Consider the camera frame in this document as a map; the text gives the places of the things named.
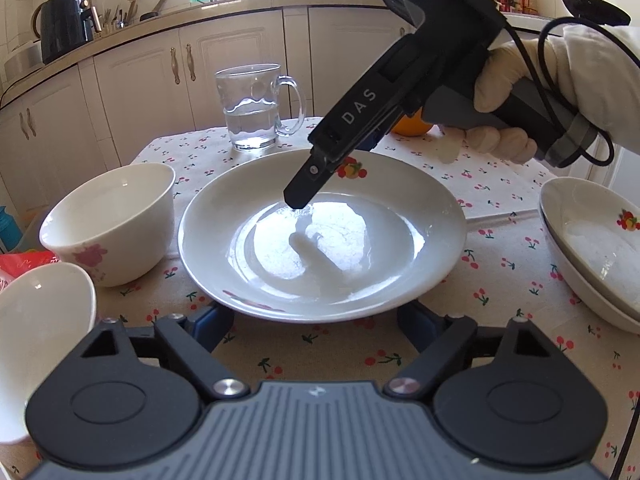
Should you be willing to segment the white deep plate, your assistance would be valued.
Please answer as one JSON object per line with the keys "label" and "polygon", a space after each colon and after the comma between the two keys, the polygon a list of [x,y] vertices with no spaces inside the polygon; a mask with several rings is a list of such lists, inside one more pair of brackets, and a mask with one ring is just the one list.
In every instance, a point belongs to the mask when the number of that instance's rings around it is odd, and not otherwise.
{"label": "white deep plate", "polygon": [[295,210],[283,191],[306,156],[243,162],[194,196],[178,248],[203,292],[256,318],[326,324],[400,307],[446,278],[467,229],[440,182],[362,152]]}
{"label": "white deep plate", "polygon": [[587,282],[615,307],[639,316],[639,208],[604,186],[554,178],[539,207],[551,235]]}

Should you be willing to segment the white floral bowl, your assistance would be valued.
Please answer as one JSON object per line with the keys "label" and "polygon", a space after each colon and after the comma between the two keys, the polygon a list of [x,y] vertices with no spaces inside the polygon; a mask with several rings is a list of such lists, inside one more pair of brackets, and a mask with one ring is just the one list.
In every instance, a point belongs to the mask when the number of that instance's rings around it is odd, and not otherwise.
{"label": "white floral bowl", "polygon": [[1,442],[25,440],[29,398],[93,329],[96,290],[84,269],[38,266],[1,292]]}
{"label": "white floral bowl", "polygon": [[133,282],[164,258],[175,234],[175,170],[157,162],[122,166],[60,200],[39,240],[81,266],[99,287]]}

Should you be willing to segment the large white fruit-print plate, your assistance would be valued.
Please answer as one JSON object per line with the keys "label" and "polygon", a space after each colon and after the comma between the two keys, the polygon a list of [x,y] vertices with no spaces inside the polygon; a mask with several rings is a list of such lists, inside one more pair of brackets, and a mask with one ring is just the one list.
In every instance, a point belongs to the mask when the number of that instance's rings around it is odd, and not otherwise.
{"label": "large white fruit-print plate", "polygon": [[590,220],[556,228],[539,211],[567,284],[597,316],[625,332],[639,333],[639,252],[620,235]]}

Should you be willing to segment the white kitchen cabinets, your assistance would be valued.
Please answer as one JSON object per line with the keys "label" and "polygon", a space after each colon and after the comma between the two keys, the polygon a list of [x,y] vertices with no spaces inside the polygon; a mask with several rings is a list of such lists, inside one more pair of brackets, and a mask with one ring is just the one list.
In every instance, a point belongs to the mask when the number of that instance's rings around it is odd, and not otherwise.
{"label": "white kitchen cabinets", "polygon": [[160,136],[224,123],[216,73],[276,63],[284,119],[323,115],[408,32],[389,10],[294,6],[158,32],[74,63],[1,111],[1,182],[21,216],[129,164]]}

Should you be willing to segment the orange with leaf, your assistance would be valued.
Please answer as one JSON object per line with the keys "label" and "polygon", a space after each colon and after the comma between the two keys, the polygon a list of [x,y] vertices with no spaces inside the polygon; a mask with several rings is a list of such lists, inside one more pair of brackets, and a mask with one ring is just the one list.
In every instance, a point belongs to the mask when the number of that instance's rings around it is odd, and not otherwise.
{"label": "orange with leaf", "polygon": [[392,133],[398,134],[398,136],[414,138],[415,136],[424,136],[431,128],[433,128],[433,124],[424,122],[422,119],[422,110],[418,110],[412,116],[405,115],[401,118],[401,120],[393,126]]}

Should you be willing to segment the cherry print tablecloth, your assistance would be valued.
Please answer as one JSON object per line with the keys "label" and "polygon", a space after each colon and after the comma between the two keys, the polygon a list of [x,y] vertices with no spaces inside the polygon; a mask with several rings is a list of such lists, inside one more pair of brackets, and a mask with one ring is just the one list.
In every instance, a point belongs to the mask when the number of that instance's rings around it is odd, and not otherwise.
{"label": "cherry print tablecloth", "polygon": [[[593,463],[604,474],[634,479],[639,474],[639,338],[608,324],[586,306],[564,262],[552,254],[537,214],[541,185],[549,171],[530,162],[515,166],[472,151],[452,164],[438,158],[431,136],[388,136],[382,154],[430,174],[454,194],[471,229],[454,270],[423,298],[439,314],[460,313],[484,326],[529,318],[595,385],[608,404],[608,426]],[[216,358],[243,379],[289,382],[387,382],[416,357],[387,312],[340,324],[279,324],[237,315],[215,350]],[[436,457],[424,465],[387,471],[385,453],[406,452],[412,434],[406,424],[386,422],[351,434],[346,443],[322,440],[320,458],[308,448],[312,432],[334,419],[327,406],[294,411],[288,439],[251,446],[237,456],[221,441],[224,469],[240,479],[423,478],[435,473]],[[347,448],[346,465],[334,454]]]}

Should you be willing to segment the black frying pan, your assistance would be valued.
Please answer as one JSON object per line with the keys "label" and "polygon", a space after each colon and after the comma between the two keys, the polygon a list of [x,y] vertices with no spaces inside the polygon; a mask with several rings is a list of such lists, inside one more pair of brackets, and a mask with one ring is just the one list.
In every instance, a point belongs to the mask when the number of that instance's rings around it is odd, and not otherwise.
{"label": "black frying pan", "polygon": [[605,0],[562,0],[575,18],[584,18],[599,25],[627,26],[631,16]]}

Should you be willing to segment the glass mug with water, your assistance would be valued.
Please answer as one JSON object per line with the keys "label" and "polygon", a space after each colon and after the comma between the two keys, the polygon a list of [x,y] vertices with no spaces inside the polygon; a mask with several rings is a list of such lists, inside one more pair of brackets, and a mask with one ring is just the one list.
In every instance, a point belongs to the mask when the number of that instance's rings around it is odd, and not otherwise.
{"label": "glass mug with water", "polygon": [[[280,136],[292,136],[306,118],[306,100],[296,80],[281,73],[277,63],[241,65],[215,74],[224,120],[232,148],[248,152],[264,150]],[[298,113],[294,125],[283,125],[279,96],[282,87],[297,94]]]}

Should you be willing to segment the red drink carton box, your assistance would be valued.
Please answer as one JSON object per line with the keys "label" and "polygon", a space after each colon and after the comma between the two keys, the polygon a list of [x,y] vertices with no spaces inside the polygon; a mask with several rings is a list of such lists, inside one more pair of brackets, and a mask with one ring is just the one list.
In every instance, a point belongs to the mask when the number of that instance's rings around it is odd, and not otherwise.
{"label": "red drink carton box", "polygon": [[58,262],[58,257],[50,250],[36,252],[19,252],[18,254],[0,255],[0,290],[3,290],[14,280],[26,272]]}

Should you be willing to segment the teal thermos jug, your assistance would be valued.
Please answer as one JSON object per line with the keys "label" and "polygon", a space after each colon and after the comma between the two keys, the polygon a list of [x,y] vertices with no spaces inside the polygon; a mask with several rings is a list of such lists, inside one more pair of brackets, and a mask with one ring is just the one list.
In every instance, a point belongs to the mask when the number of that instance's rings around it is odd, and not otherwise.
{"label": "teal thermos jug", "polygon": [[15,219],[6,212],[6,207],[0,207],[0,240],[2,250],[10,252],[21,241],[23,233]]}

